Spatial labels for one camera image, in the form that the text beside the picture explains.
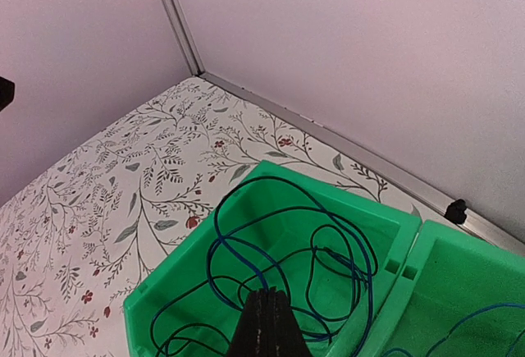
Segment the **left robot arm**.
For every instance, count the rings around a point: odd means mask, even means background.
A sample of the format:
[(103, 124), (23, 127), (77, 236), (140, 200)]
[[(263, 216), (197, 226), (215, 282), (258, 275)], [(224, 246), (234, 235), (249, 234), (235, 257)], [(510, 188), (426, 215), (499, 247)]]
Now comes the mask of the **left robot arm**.
[(13, 102), (16, 85), (14, 82), (0, 77), (0, 111)]

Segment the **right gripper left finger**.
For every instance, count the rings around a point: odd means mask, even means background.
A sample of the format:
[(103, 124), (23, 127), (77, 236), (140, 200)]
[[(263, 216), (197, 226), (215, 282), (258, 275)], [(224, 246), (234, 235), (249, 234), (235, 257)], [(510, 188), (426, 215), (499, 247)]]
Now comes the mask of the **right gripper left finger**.
[(266, 307), (267, 292), (264, 289), (249, 293), (231, 339), (228, 356), (267, 355)]

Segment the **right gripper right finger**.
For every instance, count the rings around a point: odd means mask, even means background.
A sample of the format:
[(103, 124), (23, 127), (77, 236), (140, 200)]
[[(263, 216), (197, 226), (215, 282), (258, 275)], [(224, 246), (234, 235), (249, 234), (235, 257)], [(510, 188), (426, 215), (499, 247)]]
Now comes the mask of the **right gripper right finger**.
[(269, 290), (265, 314), (266, 356), (310, 356), (284, 291)]

